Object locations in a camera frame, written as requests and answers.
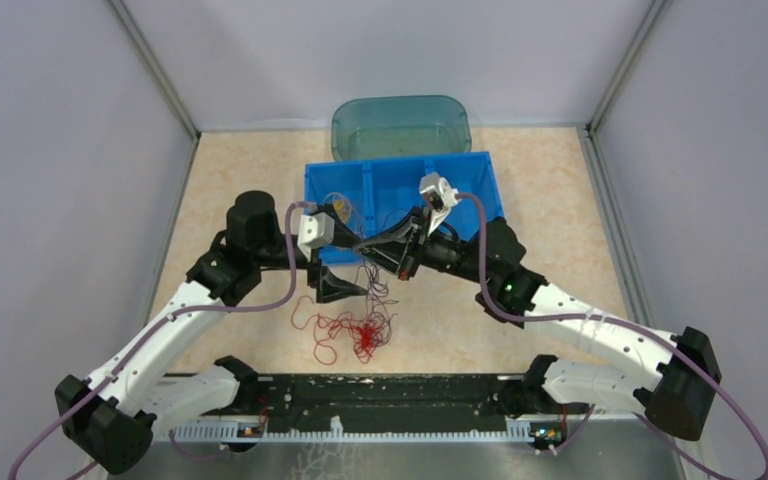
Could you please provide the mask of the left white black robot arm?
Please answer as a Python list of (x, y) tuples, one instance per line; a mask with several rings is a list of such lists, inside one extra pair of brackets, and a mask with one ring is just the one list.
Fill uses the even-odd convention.
[(319, 251), (328, 245), (352, 248), (360, 241), (331, 204), (294, 202), (280, 217), (269, 193), (240, 194), (226, 213), (225, 229), (187, 271), (164, 309), (91, 374), (60, 381), (57, 427), (108, 473), (130, 470), (149, 450), (161, 424), (173, 419), (150, 403), (158, 382), (225, 315), (256, 310), (240, 303), (260, 284), (263, 271), (286, 270), (290, 284), (283, 297), (259, 306), (261, 312), (292, 298), (300, 269), (326, 303), (359, 296), (363, 289), (334, 276)]

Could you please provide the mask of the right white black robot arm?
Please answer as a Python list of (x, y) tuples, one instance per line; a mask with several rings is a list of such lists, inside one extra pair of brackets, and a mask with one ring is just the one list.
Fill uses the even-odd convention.
[(693, 327), (680, 334), (629, 325), (575, 299), (521, 263), (526, 249), (502, 217), (469, 240), (436, 230), (413, 208), (391, 228), (354, 251), (401, 280), (421, 267), (473, 281), (476, 301), (501, 323), (535, 328), (605, 365), (584, 365), (553, 355), (537, 357), (523, 385), (536, 412), (556, 404), (588, 403), (641, 414), (660, 431), (700, 439), (713, 406), (721, 369), (708, 335)]

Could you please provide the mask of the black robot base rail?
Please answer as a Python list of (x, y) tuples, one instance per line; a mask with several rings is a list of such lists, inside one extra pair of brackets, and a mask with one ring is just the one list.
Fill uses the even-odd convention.
[(523, 374), (262, 376), (241, 386), (210, 417), (252, 417), (259, 433), (312, 437), (340, 430), (364, 438), (450, 439), (504, 434), (528, 415), (562, 419), (584, 414), (582, 403), (561, 405)]

